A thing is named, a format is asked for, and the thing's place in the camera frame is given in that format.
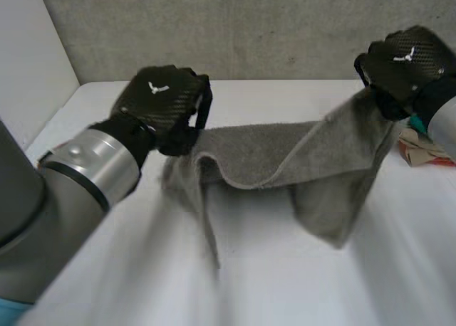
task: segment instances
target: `gray towel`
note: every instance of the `gray towel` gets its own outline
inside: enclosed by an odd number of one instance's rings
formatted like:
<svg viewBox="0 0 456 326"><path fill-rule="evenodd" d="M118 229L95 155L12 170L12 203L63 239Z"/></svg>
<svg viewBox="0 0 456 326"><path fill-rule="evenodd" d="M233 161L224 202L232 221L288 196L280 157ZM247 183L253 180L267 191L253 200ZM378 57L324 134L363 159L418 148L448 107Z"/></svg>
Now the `gray towel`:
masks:
<svg viewBox="0 0 456 326"><path fill-rule="evenodd" d="M198 218L215 258L203 186L219 180L238 189L288 187L302 226L340 248L398 129L365 89L320 122L206 130L191 154L168 159L162 187Z"/></svg>

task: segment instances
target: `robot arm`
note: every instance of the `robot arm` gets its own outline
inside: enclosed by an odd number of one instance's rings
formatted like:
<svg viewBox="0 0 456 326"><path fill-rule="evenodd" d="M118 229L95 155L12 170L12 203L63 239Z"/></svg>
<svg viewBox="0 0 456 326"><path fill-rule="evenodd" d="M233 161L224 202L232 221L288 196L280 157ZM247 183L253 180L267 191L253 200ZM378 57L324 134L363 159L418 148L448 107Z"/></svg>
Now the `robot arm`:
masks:
<svg viewBox="0 0 456 326"><path fill-rule="evenodd" d="M2 299L36 301L108 211L134 191L149 151L187 154L211 101L206 75L144 68L107 120L45 154L38 171L0 122L0 309Z"/></svg>
<svg viewBox="0 0 456 326"><path fill-rule="evenodd" d="M456 160L456 56L433 32L415 26L390 34L372 43L355 69L385 118L416 114Z"/></svg>

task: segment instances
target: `blue object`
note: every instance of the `blue object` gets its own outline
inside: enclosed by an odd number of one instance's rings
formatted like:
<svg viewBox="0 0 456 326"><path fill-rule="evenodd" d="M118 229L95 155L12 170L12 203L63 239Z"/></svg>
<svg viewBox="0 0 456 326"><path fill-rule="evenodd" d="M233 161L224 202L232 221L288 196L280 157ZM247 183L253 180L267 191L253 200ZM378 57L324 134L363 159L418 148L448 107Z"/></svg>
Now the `blue object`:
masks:
<svg viewBox="0 0 456 326"><path fill-rule="evenodd" d="M416 130L417 132L420 132L422 134L427 134L428 133L428 131L426 130L425 125L423 124L423 121L417 115L410 116L410 126L414 130Z"/></svg>
<svg viewBox="0 0 456 326"><path fill-rule="evenodd" d="M0 326L15 325L17 320L33 305L0 299Z"/></svg>

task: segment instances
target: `concrete wall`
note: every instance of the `concrete wall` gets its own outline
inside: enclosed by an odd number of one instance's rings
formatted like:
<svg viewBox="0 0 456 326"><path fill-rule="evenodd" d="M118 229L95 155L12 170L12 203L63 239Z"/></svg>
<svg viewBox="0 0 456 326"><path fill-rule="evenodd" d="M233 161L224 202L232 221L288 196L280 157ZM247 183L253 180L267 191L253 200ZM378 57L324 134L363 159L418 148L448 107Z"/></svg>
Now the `concrete wall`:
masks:
<svg viewBox="0 0 456 326"><path fill-rule="evenodd" d="M354 78L371 41L414 24L456 48L456 0L44 0L82 83L145 65L214 79Z"/></svg>
<svg viewBox="0 0 456 326"><path fill-rule="evenodd" d="M78 86L43 0L0 0L0 118L24 149Z"/></svg>

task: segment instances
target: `white table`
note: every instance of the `white table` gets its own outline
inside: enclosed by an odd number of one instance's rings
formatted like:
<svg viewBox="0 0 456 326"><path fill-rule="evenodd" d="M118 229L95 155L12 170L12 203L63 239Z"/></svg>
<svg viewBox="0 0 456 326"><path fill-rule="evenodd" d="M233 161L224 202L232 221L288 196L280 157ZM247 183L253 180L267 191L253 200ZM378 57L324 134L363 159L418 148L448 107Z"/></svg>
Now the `white table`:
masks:
<svg viewBox="0 0 456 326"><path fill-rule="evenodd" d="M126 82L78 89L29 147L101 120ZM356 80L213 81L208 127L317 120ZM209 188L218 279L195 221L162 202L152 153L137 191L111 211L24 323L33 325L454 325L456 171L411 169L394 149L347 246L295 222L285 191Z"/></svg>

